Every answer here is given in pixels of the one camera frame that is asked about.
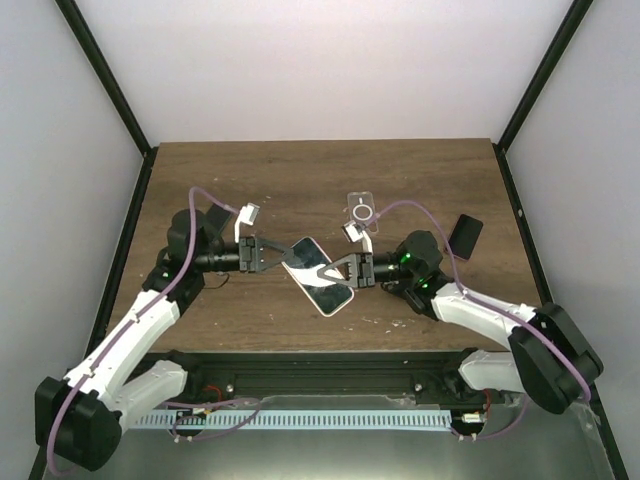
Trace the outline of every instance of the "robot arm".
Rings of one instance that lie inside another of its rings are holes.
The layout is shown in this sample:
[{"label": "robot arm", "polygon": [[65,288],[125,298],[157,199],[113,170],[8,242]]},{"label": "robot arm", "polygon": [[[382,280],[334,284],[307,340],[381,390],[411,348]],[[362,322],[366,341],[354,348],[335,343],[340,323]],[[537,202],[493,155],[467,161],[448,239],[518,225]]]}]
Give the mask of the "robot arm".
[{"label": "robot arm", "polygon": [[[156,266],[143,284],[132,308],[107,338],[64,379],[45,379],[35,395],[36,442],[46,445],[61,406],[77,394],[61,416],[55,435],[55,453],[94,471],[111,457],[120,438],[141,416],[162,402],[178,396],[188,385],[187,365],[176,358],[157,362],[136,379],[125,383],[133,369],[155,341],[185,313],[204,287],[205,272],[261,272],[292,254],[291,249],[258,237],[240,237],[225,246],[218,232],[226,220],[213,222],[215,215],[196,211],[195,251],[186,274],[165,297],[152,307],[152,299],[175,279],[187,256],[191,218],[189,210],[176,214],[167,233],[168,246],[160,252]],[[252,224],[257,207],[247,205],[239,222]],[[464,358],[458,374],[472,390],[492,388],[526,392],[538,405],[562,413],[580,394],[580,386],[551,352],[508,315],[542,332],[591,384],[602,372],[602,363],[573,321],[554,304],[542,308],[512,305],[486,295],[460,291],[459,284],[439,268],[442,254],[430,232],[411,233],[394,252],[373,254],[371,240],[357,225],[346,225],[352,241],[362,241],[363,252],[353,253],[314,275],[330,283],[354,288],[373,287],[403,298],[419,314],[454,323],[491,338],[509,352],[475,351]],[[282,253],[265,261],[268,247]],[[345,279],[331,270],[346,267]],[[480,299],[485,305],[473,302]]]},{"label": "robot arm", "polygon": [[[187,256],[190,212],[184,210],[174,216],[167,232],[168,246],[160,252],[156,266],[124,318],[62,380],[46,378],[36,390],[39,445],[47,445],[53,430],[55,453],[87,470],[97,470],[140,417],[183,392],[189,380],[189,365],[175,356],[125,382],[160,335],[184,315],[202,291],[204,273],[262,272],[288,258],[289,248],[259,237],[239,237],[239,224],[252,224],[256,213],[256,206],[243,207],[234,229],[236,242],[225,246],[218,232],[229,216],[220,219],[217,207],[207,214],[196,211],[195,247],[189,268],[166,296],[152,304],[176,278]],[[261,252],[265,246],[280,251],[282,256],[264,261]],[[77,393],[59,427],[54,429],[54,420],[73,389]]]},{"label": "robot arm", "polygon": [[[362,242],[364,251],[319,269],[321,279],[352,288],[380,283],[383,290],[404,299],[416,313],[463,326],[509,350],[474,351],[462,360],[458,374],[472,390],[523,392],[545,410],[563,413],[578,399],[583,386],[544,343],[559,350],[586,385],[602,373],[602,361],[560,306],[549,303],[534,308],[466,287],[461,291],[461,285],[440,270],[442,253],[431,232],[412,232],[394,252],[373,254],[364,227],[349,222],[343,230],[352,243]],[[344,280],[327,275],[340,267],[345,270]]]}]

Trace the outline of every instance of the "white wall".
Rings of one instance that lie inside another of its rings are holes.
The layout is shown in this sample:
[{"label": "white wall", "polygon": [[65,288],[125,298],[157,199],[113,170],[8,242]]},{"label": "white wall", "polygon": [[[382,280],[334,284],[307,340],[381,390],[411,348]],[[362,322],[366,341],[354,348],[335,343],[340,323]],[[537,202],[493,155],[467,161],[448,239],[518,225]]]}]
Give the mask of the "white wall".
[{"label": "white wall", "polygon": [[594,2],[509,152],[556,301],[605,364],[597,382],[640,478],[640,2]]},{"label": "white wall", "polygon": [[79,0],[152,144],[500,137],[570,0]]},{"label": "white wall", "polygon": [[140,154],[54,2],[0,3],[0,478],[27,478],[33,395],[81,358]]}]

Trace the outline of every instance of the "wooden surface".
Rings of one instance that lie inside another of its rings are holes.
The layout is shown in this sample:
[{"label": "wooden surface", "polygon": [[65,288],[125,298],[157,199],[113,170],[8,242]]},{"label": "wooden surface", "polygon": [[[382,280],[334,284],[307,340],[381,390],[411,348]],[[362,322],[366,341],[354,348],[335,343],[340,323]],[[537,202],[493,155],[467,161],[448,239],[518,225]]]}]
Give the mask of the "wooden surface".
[{"label": "wooden surface", "polygon": [[[461,213],[484,222],[471,261],[460,264],[470,288],[504,300],[539,300],[498,165],[488,140],[389,140],[163,144],[153,169],[110,327],[130,308],[166,244],[171,217],[199,185],[236,206],[259,204],[253,229],[292,245],[314,237],[333,259],[357,250],[340,231],[346,196],[371,191],[378,209],[399,199],[422,202],[449,232]],[[198,207],[208,204],[200,199]],[[400,207],[380,220],[377,252],[411,231],[430,230],[419,210]],[[225,238],[232,238],[232,225]],[[443,261],[449,271],[448,257]],[[207,275],[209,285],[220,278]],[[236,273],[204,290],[154,350],[348,351],[499,347],[471,331],[415,315],[379,288],[356,293],[335,316],[321,316],[281,266]]]}]

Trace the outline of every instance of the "white phone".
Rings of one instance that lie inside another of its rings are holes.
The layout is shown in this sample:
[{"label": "white phone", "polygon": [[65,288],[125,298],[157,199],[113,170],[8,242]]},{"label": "white phone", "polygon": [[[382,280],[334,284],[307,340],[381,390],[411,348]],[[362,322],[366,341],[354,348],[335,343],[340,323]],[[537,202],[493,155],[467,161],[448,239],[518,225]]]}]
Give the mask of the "white phone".
[{"label": "white phone", "polygon": [[[318,277],[318,269],[329,265],[331,260],[313,238],[304,237],[291,248],[292,257],[282,265],[322,315],[330,317],[353,300],[351,287]],[[327,274],[343,278],[337,270],[329,270]]]}]

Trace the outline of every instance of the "cable tray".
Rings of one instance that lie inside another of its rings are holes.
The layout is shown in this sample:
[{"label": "cable tray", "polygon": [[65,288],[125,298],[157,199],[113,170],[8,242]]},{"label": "cable tray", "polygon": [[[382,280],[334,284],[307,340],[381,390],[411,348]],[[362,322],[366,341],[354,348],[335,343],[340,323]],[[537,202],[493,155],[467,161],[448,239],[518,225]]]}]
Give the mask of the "cable tray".
[{"label": "cable tray", "polygon": [[[170,429],[180,410],[153,410],[132,430]],[[251,415],[250,410],[221,410],[205,419],[190,418],[180,430],[224,430]],[[243,430],[410,430],[448,432],[448,410],[263,410]]]}]

